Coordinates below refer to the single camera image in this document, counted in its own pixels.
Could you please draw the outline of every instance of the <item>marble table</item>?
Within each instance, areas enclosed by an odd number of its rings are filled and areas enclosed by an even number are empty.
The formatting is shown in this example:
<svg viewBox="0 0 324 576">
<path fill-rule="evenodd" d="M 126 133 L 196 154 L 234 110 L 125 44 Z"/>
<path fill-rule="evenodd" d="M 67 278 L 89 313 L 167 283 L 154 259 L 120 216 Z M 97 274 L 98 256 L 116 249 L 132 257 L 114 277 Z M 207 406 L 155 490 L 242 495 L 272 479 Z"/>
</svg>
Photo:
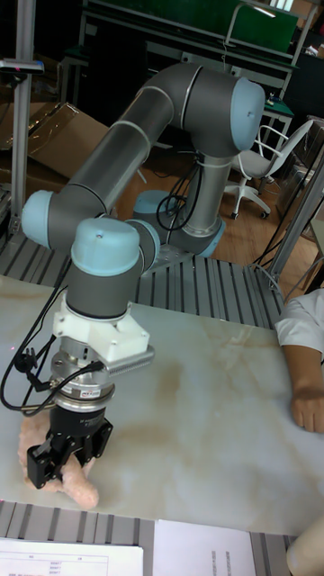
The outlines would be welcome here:
<svg viewBox="0 0 324 576">
<path fill-rule="evenodd" d="M 0 373 L 50 294 L 0 276 Z M 299 534 L 324 512 L 324 436 L 297 428 L 275 333 L 135 305 L 154 363 L 116 381 L 114 431 L 91 472 L 97 511 L 275 534 Z M 36 349 L 48 338 L 51 314 Z M 45 366 L 45 376 L 49 370 Z M 13 373 L 7 397 L 22 400 Z M 0 408 L 0 498 L 76 509 L 30 490 L 16 456 L 22 416 Z"/>
</svg>

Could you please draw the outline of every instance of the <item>white shirt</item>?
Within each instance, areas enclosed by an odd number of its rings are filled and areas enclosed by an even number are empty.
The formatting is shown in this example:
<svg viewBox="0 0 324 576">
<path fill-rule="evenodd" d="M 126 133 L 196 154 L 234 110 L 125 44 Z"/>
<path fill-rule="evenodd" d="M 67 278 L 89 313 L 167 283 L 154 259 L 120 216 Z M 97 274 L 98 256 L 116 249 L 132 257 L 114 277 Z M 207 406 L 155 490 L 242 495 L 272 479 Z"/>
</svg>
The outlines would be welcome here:
<svg viewBox="0 0 324 576">
<path fill-rule="evenodd" d="M 290 300 L 275 329 L 280 346 L 305 346 L 324 354 L 324 290 Z"/>
</svg>

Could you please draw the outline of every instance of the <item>silicone hand model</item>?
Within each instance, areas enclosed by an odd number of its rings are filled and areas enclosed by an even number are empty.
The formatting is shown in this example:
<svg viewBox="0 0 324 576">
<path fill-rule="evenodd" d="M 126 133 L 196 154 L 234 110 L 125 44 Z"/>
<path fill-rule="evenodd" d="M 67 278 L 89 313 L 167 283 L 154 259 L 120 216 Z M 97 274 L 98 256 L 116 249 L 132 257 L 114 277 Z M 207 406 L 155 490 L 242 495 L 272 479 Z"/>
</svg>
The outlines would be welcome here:
<svg viewBox="0 0 324 576">
<path fill-rule="evenodd" d="M 19 436 L 18 456 L 22 466 L 25 483 L 35 490 L 34 485 L 27 476 L 27 450 L 31 446 L 42 444 L 50 428 L 50 418 L 47 411 L 43 411 L 33 418 L 24 418 L 22 421 L 21 434 Z M 77 458 L 72 454 L 65 466 L 62 467 L 62 481 L 48 481 L 43 491 L 65 492 L 72 498 L 81 509 L 89 510 L 98 504 L 99 496 L 95 486 L 87 479 L 95 458 L 81 467 Z"/>
</svg>

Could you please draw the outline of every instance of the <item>paper sheet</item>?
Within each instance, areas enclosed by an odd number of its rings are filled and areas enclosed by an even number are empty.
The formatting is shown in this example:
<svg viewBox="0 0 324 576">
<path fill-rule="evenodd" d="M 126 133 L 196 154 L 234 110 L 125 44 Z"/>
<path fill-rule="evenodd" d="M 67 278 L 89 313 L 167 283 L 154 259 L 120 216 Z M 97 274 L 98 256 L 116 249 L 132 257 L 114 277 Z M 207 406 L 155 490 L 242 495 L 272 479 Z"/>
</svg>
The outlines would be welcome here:
<svg viewBox="0 0 324 576">
<path fill-rule="evenodd" d="M 153 576 L 255 576 L 249 532 L 159 520 Z"/>
<path fill-rule="evenodd" d="M 143 576 L 136 546 L 0 539 L 0 576 Z"/>
</svg>

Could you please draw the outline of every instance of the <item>person's hand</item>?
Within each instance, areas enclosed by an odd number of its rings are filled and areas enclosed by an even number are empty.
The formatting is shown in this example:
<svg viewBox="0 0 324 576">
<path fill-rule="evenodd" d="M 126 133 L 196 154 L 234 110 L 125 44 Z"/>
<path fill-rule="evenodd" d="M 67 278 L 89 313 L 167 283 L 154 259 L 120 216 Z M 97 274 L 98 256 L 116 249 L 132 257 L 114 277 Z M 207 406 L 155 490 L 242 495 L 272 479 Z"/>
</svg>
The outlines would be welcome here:
<svg viewBox="0 0 324 576">
<path fill-rule="evenodd" d="M 324 433 L 324 388 L 309 385 L 293 391 L 292 415 L 308 432 Z"/>
</svg>

